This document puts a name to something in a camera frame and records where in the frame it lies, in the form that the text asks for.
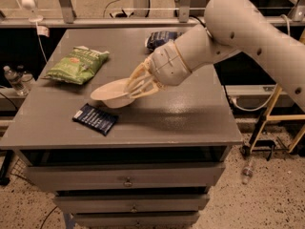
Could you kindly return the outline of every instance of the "cabinet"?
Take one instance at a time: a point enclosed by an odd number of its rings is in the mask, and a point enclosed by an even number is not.
[[[67,30],[42,76],[73,46],[107,50],[109,61],[83,86],[39,79],[2,138],[27,163],[27,177],[80,225],[195,223],[231,146],[241,144],[212,65],[122,109],[90,100],[148,56],[142,45],[151,32],[187,29]],[[71,120],[86,103],[119,116],[107,136]]]

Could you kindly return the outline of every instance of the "white robotic arm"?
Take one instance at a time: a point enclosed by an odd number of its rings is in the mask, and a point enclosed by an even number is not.
[[[193,71],[240,50],[305,111],[305,45],[272,26],[249,0],[211,0],[197,25],[157,48],[131,75],[131,97],[181,84]],[[140,88],[139,82],[145,82]]]

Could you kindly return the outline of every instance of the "bowl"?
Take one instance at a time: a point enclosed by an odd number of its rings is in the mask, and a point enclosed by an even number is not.
[[[101,100],[109,108],[122,108],[134,102],[128,93],[124,92],[129,78],[113,81],[103,85],[91,93],[91,99]]]

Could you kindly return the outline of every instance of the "green bag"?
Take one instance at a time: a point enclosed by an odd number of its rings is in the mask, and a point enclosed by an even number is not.
[[[98,52],[86,47],[75,47],[47,71],[46,78],[82,85],[95,76],[109,52]]]

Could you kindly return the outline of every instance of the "plastic bottle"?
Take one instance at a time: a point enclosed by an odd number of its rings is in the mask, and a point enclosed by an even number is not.
[[[242,183],[247,185],[250,178],[254,175],[254,161],[249,159],[246,166],[242,169]]]
[[[11,69],[10,66],[5,66],[4,76],[10,82],[11,86],[16,90],[18,95],[27,95],[29,89],[22,84],[21,75],[15,70]]]
[[[29,90],[36,83],[34,76],[31,72],[25,71],[25,67],[23,65],[17,66],[17,72],[21,75],[21,81],[23,85],[25,85]]]

